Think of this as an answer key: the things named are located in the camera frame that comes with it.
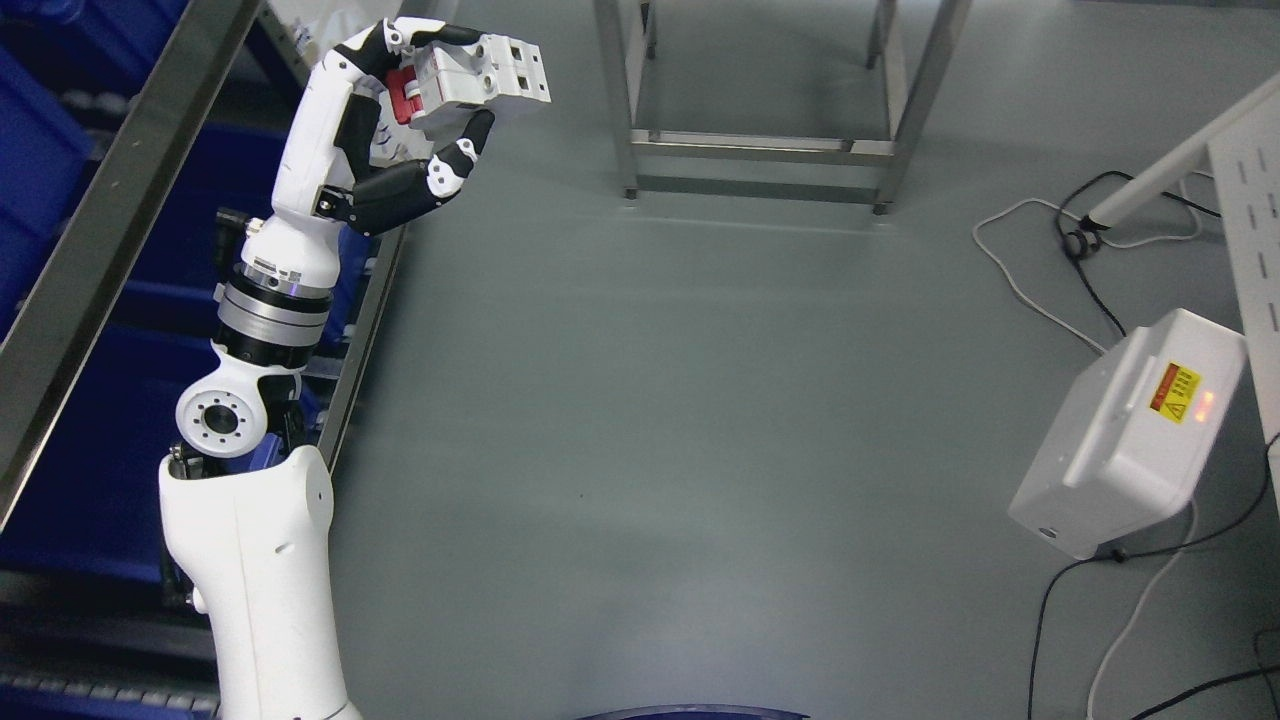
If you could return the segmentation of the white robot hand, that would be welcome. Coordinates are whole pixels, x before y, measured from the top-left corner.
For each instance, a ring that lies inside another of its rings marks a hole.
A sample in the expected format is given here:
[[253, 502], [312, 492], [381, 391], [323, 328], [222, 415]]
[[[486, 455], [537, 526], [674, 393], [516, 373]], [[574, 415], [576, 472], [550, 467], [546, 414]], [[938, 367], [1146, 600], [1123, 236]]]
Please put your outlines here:
[[379, 81], [421, 47], [470, 46], [481, 36], [480, 29], [433, 18], [384, 18], [337, 44], [312, 68], [282, 154], [271, 215], [244, 242], [250, 278], [266, 286], [334, 286], [344, 224], [361, 234], [381, 234], [461, 192], [497, 120], [488, 109], [476, 110], [460, 137], [428, 160], [366, 176], [381, 123]]

